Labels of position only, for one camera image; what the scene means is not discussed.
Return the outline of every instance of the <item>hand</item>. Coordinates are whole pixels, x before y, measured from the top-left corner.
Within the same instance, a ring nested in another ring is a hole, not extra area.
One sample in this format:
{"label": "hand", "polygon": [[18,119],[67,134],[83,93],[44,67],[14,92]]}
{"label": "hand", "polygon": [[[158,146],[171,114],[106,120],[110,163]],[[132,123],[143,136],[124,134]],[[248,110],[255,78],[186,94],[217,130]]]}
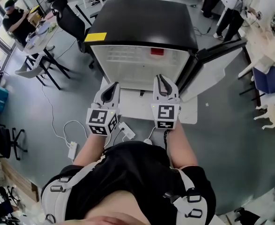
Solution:
{"label": "hand", "polygon": [[28,13],[29,13],[29,11],[26,9],[26,10],[24,11],[24,13],[23,13],[23,18],[26,18],[27,15],[28,15]]}

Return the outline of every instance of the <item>gray floor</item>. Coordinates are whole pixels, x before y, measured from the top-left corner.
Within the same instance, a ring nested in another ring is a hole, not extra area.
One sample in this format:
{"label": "gray floor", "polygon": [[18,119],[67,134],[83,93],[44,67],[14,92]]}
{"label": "gray floor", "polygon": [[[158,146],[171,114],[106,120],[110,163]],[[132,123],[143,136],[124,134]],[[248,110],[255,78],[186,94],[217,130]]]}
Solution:
{"label": "gray floor", "polygon": [[[200,0],[172,0],[187,5]],[[100,5],[84,9],[90,14],[101,8]],[[203,18],[198,8],[188,7],[194,26],[205,33],[211,24]],[[218,43],[212,38],[215,23],[208,36],[197,36],[199,47],[208,48]],[[65,32],[54,35],[52,44],[55,57],[61,55],[74,41]],[[21,161],[16,161],[12,154],[9,159],[12,166],[21,174],[42,187],[52,176],[71,164],[67,158],[68,148],[65,142],[57,138],[51,127],[51,106],[42,93],[41,83],[37,79],[16,76],[25,57],[16,51],[7,68],[9,100],[0,122],[9,128],[24,128],[26,135],[23,145],[28,147],[28,154],[21,154]],[[58,91],[46,78],[44,87],[54,107],[54,127],[58,135],[63,136],[63,125],[69,120],[78,120],[85,124],[87,108],[98,91],[102,76],[97,69],[87,66],[90,56],[80,53],[74,44],[58,61],[72,70],[71,79],[60,71],[50,73],[61,87]],[[185,125],[184,129],[194,149],[200,166],[210,179],[217,197],[217,214],[228,212],[243,204],[250,196],[260,196],[275,184],[275,129],[263,131],[261,127],[267,120],[254,121],[260,112],[254,109],[252,94],[240,97],[238,93],[247,88],[247,79],[238,81],[237,74],[246,66],[241,53],[226,69],[226,77],[216,86],[198,97],[198,122]],[[135,140],[148,137],[154,123],[147,120],[124,119],[136,133]],[[71,123],[66,128],[69,141],[76,141],[80,148],[85,142],[82,127]],[[163,132],[155,131],[152,140],[163,146]]]}

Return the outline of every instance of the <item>black pants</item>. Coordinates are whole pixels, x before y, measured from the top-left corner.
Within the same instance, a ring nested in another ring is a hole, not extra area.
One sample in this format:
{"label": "black pants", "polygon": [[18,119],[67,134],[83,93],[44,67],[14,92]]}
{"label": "black pants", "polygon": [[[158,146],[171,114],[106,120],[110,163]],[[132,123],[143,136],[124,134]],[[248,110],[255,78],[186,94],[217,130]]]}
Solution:
{"label": "black pants", "polygon": [[227,9],[220,25],[218,26],[216,33],[220,36],[222,32],[229,25],[228,32],[225,36],[224,42],[230,41],[235,34],[237,34],[238,29],[244,23],[244,19],[240,16],[239,12],[236,10]]}
{"label": "black pants", "polygon": [[215,8],[219,0],[205,0],[202,6],[203,15],[204,17],[211,17],[212,16],[212,9]]}

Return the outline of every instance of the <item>power strip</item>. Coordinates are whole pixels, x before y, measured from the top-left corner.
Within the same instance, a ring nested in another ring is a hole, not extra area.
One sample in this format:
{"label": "power strip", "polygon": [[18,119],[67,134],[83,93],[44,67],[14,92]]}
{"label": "power strip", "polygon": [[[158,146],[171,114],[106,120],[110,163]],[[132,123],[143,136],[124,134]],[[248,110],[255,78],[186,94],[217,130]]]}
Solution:
{"label": "power strip", "polygon": [[127,136],[129,140],[135,137],[135,133],[128,127],[128,125],[125,122],[120,123],[119,128],[124,129],[123,133],[125,134],[125,136]]}

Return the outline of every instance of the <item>white harness strap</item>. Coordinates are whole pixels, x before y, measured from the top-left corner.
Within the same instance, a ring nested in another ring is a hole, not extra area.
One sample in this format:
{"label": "white harness strap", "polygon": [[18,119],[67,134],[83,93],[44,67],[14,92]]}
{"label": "white harness strap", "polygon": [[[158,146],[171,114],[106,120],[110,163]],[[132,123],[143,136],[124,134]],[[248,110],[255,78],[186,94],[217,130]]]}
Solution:
{"label": "white harness strap", "polygon": [[[190,180],[190,178],[180,169],[178,169],[178,171],[183,180],[185,190],[188,191],[189,189],[193,189],[194,184]],[[205,198],[201,197],[201,200],[199,202],[192,202],[193,200],[198,201],[200,196],[195,195],[194,199],[192,197],[193,196],[189,196],[189,201],[187,196],[183,197],[180,202],[182,204],[180,208],[178,208],[175,205],[176,201],[173,203],[175,207],[178,209],[176,225],[186,225],[186,224],[205,225],[206,218],[207,218],[207,211],[208,211],[206,200]]]}
{"label": "white harness strap", "polygon": [[48,184],[42,196],[42,206],[45,214],[51,215],[48,218],[50,222],[57,223],[65,221],[67,201],[71,194],[72,187],[80,182],[104,158],[105,156],[102,156],[97,162],[91,163],[82,168],[69,181],[68,178],[61,178]]}
{"label": "white harness strap", "polygon": [[[42,206],[46,214],[44,224],[53,224],[65,221],[67,201],[71,194],[72,187],[79,183],[94,167],[100,163],[105,156],[97,162],[91,163],[82,168],[71,179],[62,177],[48,184],[42,196]],[[195,187],[193,182],[181,170],[179,170],[188,196],[179,197],[173,202],[178,209],[176,225],[205,225],[207,218],[207,203],[199,193],[193,193]]]}

